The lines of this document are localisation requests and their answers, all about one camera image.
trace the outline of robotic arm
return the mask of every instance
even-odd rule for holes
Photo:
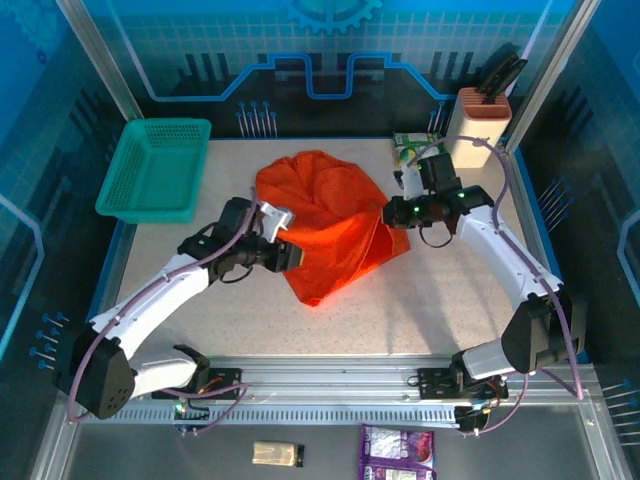
[[[151,356],[136,356],[140,344],[191,297],[205,290],[236,265],[262,265],[272,272],[291,270],[302,263],[297,246],[276,240],[294,215],[261,203],[247,232],[219,257],[190,268],[227,244],[239,230],[251,207],[249,200],[229,200],[218,222],[187,238],[167,265],[137,292],[91,322],[63,331],[54,371],[54,384],[69,394],[82,357],[100,332],[120,312],[126,312],[98,343],[82,375],[76,400],[100,419],[116,414],[126,402],[165,388],[197,392],[208,381],[209,360],[185,345]]]
[[[421,397],[468,398],[479,385],[497,384],[503,374],[529,373],[566,360],[569,352],[558,312],[543,280],[558,296],[575,353],[580,353],[584,349],[585,302],[570,294],[560,279],[533,258],[499,215],[493,218],[494,202],[481,187],[462,187],[448,153],[417,164],[417,170],[404,166],[396,172],[404,196],[393,197],[384,207],[383,222],[394,228],[425,228],[444,222],[451,235],[457,234],[482,256],[514,310],[501,338],[454,355],[449,372],[419,372]],[[531,272],[530,265],[539,275]]]

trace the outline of teal plastic basket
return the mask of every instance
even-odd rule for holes
[[[122,132],[96,202],[128,223],[189,223],[195,215],[211,123],[133,120]]]

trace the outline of green packet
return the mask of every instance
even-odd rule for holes
[[[393,150],[396,166],[399,167],[408,162],[416,156],[416,153],[441,137],[439,133],[394,133]],[[433,148],[437,149],[437,152],[430,152],[431,154],[427,156],[446,152],[442,143]]]

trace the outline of red fabric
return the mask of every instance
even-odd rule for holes
[[[258,172],[258,198],[289,208],[296,218],[279,237],[304,249],[304,261],[285,276],[307,305],[409,250],[406,232],[380,213],[387,198],[357,165],[320,151],[281,158]]]

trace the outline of beige countertop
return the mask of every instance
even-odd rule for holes
[[[400,194],[390,140],[211,141],[195,221],[138,226],[120,298],[156,274],[186,237],[215,221],[229,198],[248,198],[258,170],[314,149],[358,164],[388,196]],[[504,179],[495,158],[458,175],[493,198]],[[510,195],[501,214],[522,239]],[[425,230],[433,243],[445,233],[443,226]],[[260,268],[241,283],[215,283],[180,307],[141,351],[186,343],[207,355],[452,354],[500,336],[512,310],[483,260],[457,237],[439,250],[422,244],[417,231],[409,239],[411,251],[316,308],[299,303],[282,275]]]

